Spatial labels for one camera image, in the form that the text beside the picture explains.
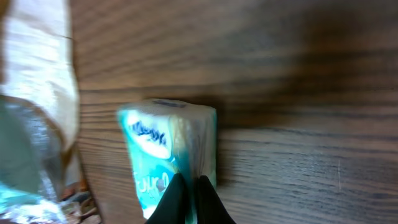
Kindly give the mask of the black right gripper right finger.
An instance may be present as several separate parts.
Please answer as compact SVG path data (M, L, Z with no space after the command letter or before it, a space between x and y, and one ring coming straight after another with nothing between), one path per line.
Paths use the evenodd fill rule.
M205 175L196 181L195 203L198 224L236 224Z

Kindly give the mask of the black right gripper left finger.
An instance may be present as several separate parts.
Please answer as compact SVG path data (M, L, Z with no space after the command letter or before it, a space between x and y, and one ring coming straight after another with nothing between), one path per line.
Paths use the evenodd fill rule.
M188 189L182 174L175 174L146 224L185 224Z

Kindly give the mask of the teal tissue pack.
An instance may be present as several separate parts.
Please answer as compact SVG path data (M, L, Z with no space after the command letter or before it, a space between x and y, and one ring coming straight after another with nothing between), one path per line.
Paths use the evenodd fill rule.
M175 174L188 186L201 175L216 185L217 115L210 106L146 99L117 112L143 216L149 219Z

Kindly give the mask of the brown snack pouch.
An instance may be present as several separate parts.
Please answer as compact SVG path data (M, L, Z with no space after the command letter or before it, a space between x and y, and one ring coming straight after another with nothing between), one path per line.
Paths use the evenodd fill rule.
M66 223L100 223L76 147L80 102L67 0L1 2L1 100L33 109L60 138Z

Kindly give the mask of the teal snack packet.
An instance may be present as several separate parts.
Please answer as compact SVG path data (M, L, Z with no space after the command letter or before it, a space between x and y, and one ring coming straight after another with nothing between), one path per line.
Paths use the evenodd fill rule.
M62 144L33 109L1 100L1 223L66 223Z

